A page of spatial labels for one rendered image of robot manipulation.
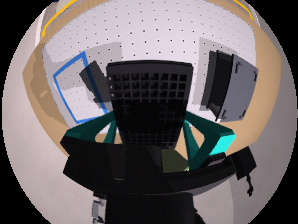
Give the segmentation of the blue tape outline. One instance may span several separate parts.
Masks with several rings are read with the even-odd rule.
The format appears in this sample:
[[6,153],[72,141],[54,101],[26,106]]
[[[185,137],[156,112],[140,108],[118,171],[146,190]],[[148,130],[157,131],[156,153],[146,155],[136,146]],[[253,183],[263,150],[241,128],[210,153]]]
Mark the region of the blue tape outline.
[[101,98],[101,96],[100,96],[100,94],[99,94],[99,91],[98,91],[98,89],[97,89],[97,86],[96,86],[96,84],[95,84],[95,81],[94,81],[94,79],[93,79],[93,76],[92,76],[92,73],[91,73],[91,70],[90,70],[90,67],[89,67],[87,58],[86,58],[85,51],[83,51],[82,53],[80,53],[79,55],[77,55],[76,57],[74,57],[73,59],[71,59],[69,62],[67,62],[64,66],[62,66],[62,67],[61,67],[61,68],[60,68],[60,69],[53,75],[54,81],[55,81],[56,86],[57,86],[57,89],[58,89],[58,91],[59,91],[59,93],[60,93],[60,95],[61,95],[61,98],[62,98],[64,104],[66,105],[68,111],[70,112],[71,116],[73,117],[74,121],[76,122],[76,124],[79,124],[79,123],[85,123],[85,122],[87,122],[87,121],[89,121],[89,120],[92,120],[92,119],[95,119],[95,118],[97,118],[97,117],[93,117],[93,118],[88,118],[88,119],[83,119],[83,120],[78,120],[78,121],[77,121],[76,118],[74,117],[74,115],[72,114],[70,108],[68,107],[68,105],[67,105],[67,103],[66,103],[66,101],[65,101],[65,99],[64,99],[64,97],[63,97],[63,95],[62,95],[62,92],[61,92],[61,90],[60,90],[60,88],[59,88],[59,85],[58,85],[58,83],[57,83],[57,80],[56,80],[56,76],[57,76],[58,74],[60,74],[63,70],[65,70],[67,67],[69,67],[71,64],[73,64],[74,62],[76,62],[77,60],[79,60],[80,58],[82,58],[82,60],[83,60],[83,63],[84,63],[84,66],[85,66],[87,75],[88,75],[88,77],[89,77],[90,83],[91,83],[91,85],[92,85],[92,88],[93,88],[93,90],[94,90],[94,92],[95,92],[95,95],[96,95],[96,97],[97,97],[97,99],[98,99],[98,101],[99,101],[99,103],[100,103],[100,105],[101,105],[101,107],[102,107],[104,113],[108,113],[108,111],[107,111],[107,109],[106,109],[106,107],[105,107],[105,105],[104,105],[104,103],[103,103],[103,100],[102,100],[102,98]]

